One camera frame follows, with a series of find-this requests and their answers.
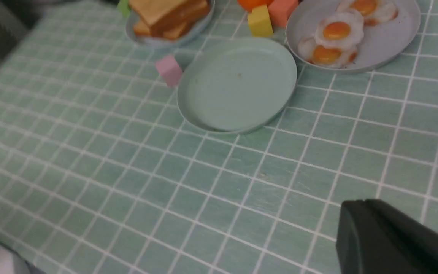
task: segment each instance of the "fried egg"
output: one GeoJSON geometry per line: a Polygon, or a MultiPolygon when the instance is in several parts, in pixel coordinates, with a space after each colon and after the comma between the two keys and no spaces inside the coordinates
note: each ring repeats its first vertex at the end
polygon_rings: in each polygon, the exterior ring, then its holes
{"type": "Polygon", "coordinates": [[[327,49],[346,51],[358,45],[365,36],[363,16],[354,9],[336,12],[320,21],[315,42],[327,49]]]}
{"type": "Polygon", "coordinates": [[[398,8],[390,0],[341,0],[337,11],[348,9],[359,11],[366,26],[376,26],[398,17],[398,8]]]}
{"type": "Polygon", "coordinates": [[[314,37],[306,37],[298,44],[298,53],[307,62],[329,68],[341,68],[351,64],[358,55],[358,48],[353,46],[345,51],[327,49],[315,42],[314,37]]]}

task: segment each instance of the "light blue plate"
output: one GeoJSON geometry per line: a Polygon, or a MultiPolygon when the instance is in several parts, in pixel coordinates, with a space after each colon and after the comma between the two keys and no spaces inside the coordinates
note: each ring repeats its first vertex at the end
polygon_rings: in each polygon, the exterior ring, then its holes
{"type": "Polygon", "coordinates": [[[215,133],[242,133],[272,119],[297,83],[297,66],[282,45],[241,38],[217,45],[190,64],[177,102],[192,125],[215,133]]]}
{"type": "Polygon", "coordinates": [[[194,24],[193,28],[183,37],[175,40],[170,41],[163,38],[153,38],[153,37],[142,37],[137,36],[133,31],[133,26],[140,20],[140,16],[131,10],[131,13],[129,14],[129,17],[126,21],[125,26],[125,32],[126,36],[128,36],[129,39],[132,41],[135,41],[137,44],[141,45],[148,45],[150,47],[154,48],[171,48],[171,47],[178,47],[181,45],[184,45],[194,38],[198,36],[204,29],[207,27],[207,25],[211,22],[212,16],[214,14],[214,10],[216,9],[216,1],[215,0],[209,0],[211,10],[209,14],[204,17],[203,19],[197,21],[197,23],[194,24]]]}

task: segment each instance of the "plate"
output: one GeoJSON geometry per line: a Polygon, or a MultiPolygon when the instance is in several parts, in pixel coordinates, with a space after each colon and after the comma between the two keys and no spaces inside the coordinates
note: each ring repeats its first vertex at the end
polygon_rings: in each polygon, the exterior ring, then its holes
{"type": "MultiPolygon", "coordinates": [[[[398,7],[398,17],[390,22],[374,27],[365,27],[365,37],[358,45],[358,57],[352,64],[335,69],[317,66],[335,72],[359,73],[383,66],[393,60],[412,42],[421,22],[420,8],[416,0],[391,0],[398,7]]],[[[339,0],[304,0],[294,10],[288,20],[287,44],[295,56],[306,62],[298,54],[298,43],[305,36],[312,36],[318,23],[333,14],[339,0]]]]}
{"type": "Polygon", "coordinates": [[[214,133],[252,131],[275,117],[297,83],[290,52],[266,38],[224,42],[190,64],[177,103],[192,125],[214,133]]]}
{"type": "Polygon", "coordinates": [[[131,10],[131,13],[129,14],[129,17],[126,21],[125,25],[125,33],[126,36],[128,36],[129,39],[136,42],[139,45],[148,45],[150,47],[154,48],[172,48],[172,47],[178,47],[181,45],[184,45],[194,38],[196,38],[204,29],[208,26],[208,24],[212,20],[212,16],[214,15],[214,10],[216,9],[216,1],[215,0],[209,0],[211,10],[209,14],[207,14],[206,17],[200,19],[197,21],[192,29],[184,36],[180,37],[177,40],[170,41],[163,38],[157,38],[157,37],[145,37],[145,36],[138,36],[133,31],[133,26],[140,20],[140,16],[134,12],[134,10],[131,10]]]}

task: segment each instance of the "bread slice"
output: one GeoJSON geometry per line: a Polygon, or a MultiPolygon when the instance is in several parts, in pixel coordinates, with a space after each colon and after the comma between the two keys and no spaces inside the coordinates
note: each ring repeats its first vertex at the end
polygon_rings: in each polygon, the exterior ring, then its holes
{"type": "Polygon", "coordinates": [[[133,31],[137,36],[151,36],[150,28],[143,22],[143,20],[139,20],[134,24],[133,31]]]}
{"type": "Polygon", "coordinates": [[[196,22],[207,16],[210,12],[209,2],[207,0],[197,0],[196,3],[190,5],[188,8],[170,15],[167,19],[168,26],[173,26],[181,23],[196,22]]]}
{"type": "MultiPolygon", "coordinates": [[[[181,23],[180,25],[173,27],[170,30],[164,31],[160,36],[169,40],[176,40],[189,32],[189,30],[193,27],[193,23],[181,23]]],[[[138,36],[153,36],[151,34],[148,26],[143,22],[139,21],[134,24],[133,31],[138,36]]]]}
{"type": "Polygon", "coordinates": [[[151,33],[167,29],[169,17],[197,0],[129,0],[129,6],[139,14],[151,33]]]}
{"type": "Polygon", "coordinates": [[[194,23],[182,23],[169,31],[163,32],[162,37],[168,40],[177,40],[178,38],[186,35],[193,26],[194,23]]]}

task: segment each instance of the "egg yolk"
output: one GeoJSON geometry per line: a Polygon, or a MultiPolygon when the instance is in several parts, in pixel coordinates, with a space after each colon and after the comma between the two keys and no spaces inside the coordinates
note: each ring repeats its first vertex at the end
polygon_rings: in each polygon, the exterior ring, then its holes
{"type": "Polygon", "coordinates": [[[372,14],[377,7],[376,0],[355,0],[351,7],[360,12],[363,16],[372,14]]]}
{"type": "Polygon", "coordinates": [[[332,64],[341,56],[341,51],[337,49],[326,49],[318,46],[313,51],[313,58],[319,64],[332,64]]]}
{"type": "Polygon", "coordinates": [[[344,22],[330,23],[324,28],[324,37],[330,40],[344,39],[351,33],[351,27],[344,22]]]}

